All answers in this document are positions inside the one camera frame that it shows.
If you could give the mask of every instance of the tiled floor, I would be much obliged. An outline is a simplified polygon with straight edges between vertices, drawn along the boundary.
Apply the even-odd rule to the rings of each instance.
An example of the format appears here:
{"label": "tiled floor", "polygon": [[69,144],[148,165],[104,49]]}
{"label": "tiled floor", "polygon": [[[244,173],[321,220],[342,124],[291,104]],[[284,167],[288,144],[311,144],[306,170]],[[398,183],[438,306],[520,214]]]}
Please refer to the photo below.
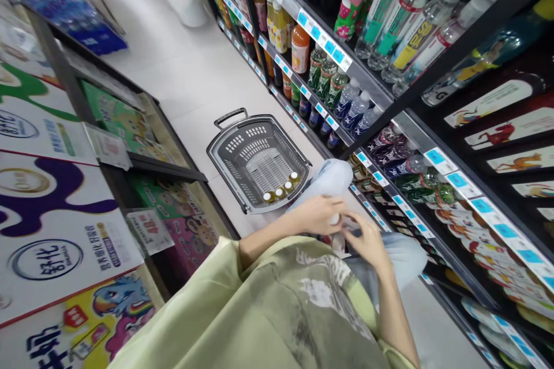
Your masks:
{"label": "tiled floor", "polygon": [[[219,131],[214,120],[240,107],[249,114],[272,114],[313,171],[323,159],[211,19],[203,28],[187,29],[165,0],[104,1],[129,43],[129,50],[105,60],[160,100],[239,233],[265,226],[275,215],[244,215],[206,154]],[[366,214],[350,193],[346,197],[352,209]],[[421,282],[409,286],[403,298],[425,368],[487,367]]]}

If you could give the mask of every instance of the green bottle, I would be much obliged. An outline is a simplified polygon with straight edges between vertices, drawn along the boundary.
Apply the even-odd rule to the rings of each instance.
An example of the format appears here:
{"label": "green bottle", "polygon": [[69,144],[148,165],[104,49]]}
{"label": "green bottle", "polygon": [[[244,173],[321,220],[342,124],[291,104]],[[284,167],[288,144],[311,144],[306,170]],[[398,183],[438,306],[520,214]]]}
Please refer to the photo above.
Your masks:
{"label": "green bottle", "polygon": [[342,90],[348,83],[348,76],[341,68],[336,71],[336,74],[331,78],[331,86],[329,87],[329,93],[325,98],[325,106],[330,110],[334,110],[339,102]]}
{"label": "green bottle", "polygon": [[300,106],[300,88],[294,82],[291,82],[290,86],[292,89],[290,102],[294,108],[298,108]]}
{"label": "green bottle", "polygon": [[308,85],[315,91],[319,84],[319,78],[321,76],[321,67],[325,62],[327,54],[321,46],[318,44],[316,48],[310,54],[310,75],[308,77]]}
{"label": "green bottle", "polygon": [[440,184],[436,189],[410,190],[405,193],[406,198],[413,204],[439,203],[451,205],[456,201],[454,188],[449,184]]}
{"label": "green bottle", "polygon": [[406,192],[414,189],[436,189],[444,178],[434,167],[429,167],[425,173],[421,174],[407,174],[398,177],[394,180],[397,188],[402,192]]}
{"label": "green bottle", "polygon": [[321,67],[321,76],[319,77],[319,83],[317,84],[316,95],[318,98],[325,100],[331,87],[331,78],[336,73],[337,66],[333,58],[327,56],[327,60]]}

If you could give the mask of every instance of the white floor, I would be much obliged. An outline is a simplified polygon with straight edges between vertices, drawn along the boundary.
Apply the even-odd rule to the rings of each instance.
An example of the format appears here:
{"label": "white floor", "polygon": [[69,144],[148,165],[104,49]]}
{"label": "white floor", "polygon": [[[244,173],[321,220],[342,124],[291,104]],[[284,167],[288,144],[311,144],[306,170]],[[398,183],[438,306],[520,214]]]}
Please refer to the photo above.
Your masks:
{"label": "white floor", "polygon": [[[128,50],[105,60],[160,100],[238,232],[245,236],[265,226],[274,216],[244,215],[206,154],[219,131],[214,120],[240,107],[249,114],[272,114],[314,171],[321,156],[211,19],[206,27],[191,30],[165,0],[104,1],[129,43]],[[350,193],[346,197],[352,209],[366,214]],[[488,367],[423,283],[415,281],[403,298],[424,368]]]}

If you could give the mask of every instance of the gray shopping basket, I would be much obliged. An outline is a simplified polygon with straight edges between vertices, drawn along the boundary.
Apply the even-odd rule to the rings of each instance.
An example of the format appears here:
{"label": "gray shopping basket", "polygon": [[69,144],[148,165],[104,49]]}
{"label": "gray shopping basket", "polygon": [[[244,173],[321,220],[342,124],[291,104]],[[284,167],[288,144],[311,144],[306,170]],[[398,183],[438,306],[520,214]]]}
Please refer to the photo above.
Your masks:
{"label": "gray shopping basket", "polygon": [[[244,119],[221,127],[223,121],[240,113],[244,113]],[[239,108],[214,124],[221,132],[206,151],[244,213],[271,212],[302,193],[312,164],[272,115],[248,116],[246,109]],[[282,187],[292,172],[300,176],[294,191],[284,199],[265,203],[264,193]]]}

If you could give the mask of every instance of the water bottle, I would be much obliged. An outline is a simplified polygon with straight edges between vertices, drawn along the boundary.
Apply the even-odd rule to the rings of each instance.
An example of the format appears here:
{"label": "water bottle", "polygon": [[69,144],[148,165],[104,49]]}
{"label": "water bottle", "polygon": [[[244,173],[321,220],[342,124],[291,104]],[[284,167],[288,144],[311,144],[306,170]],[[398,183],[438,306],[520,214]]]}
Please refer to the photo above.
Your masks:
{"label": "water bottle", "polygon": [[405,160],[417,150],[415,143],[406,140],[397,142],[392,148],[385,148],[373,155],[375,164],[383,167],[393,160]]}
{"label": "water bottle", "polygon": [[360,94],[360,83],[356,78],[352,78],[350,82],[342,90],[342,95],[340,96],[339,103],[335,107],[335,117],[340,121],[350,109],[350,104],[352,100]]}
{"label": "water bottle", "polygon": [[383,110],[379,108],[378,106],[374,106],[373,108],[368,109],[365,113],[360,122],[356,125],[354,128],[354,131],[352,131],[352,136],[356,140],[359,136],[365,133],[365,131],[375,122],[377,118],[379,118],[379,115],[383,113]]}
{"label": "water bottle", "polygon": [[393,179],[404,174],[423,174],[431,166],[429,160],[422,155],[413,155],[406,160],[395,160],[385,167],[387,177]]}
{"label": "water bottle", "polygon": [[368,91],[362,91],[360,96],[356,97],[352,101],[348,114],[344,120],[342,120],[342,125],[345,129],[352,131],[352,129],[362,118],[362,115],[368,110],[370,98],[371,96]]}

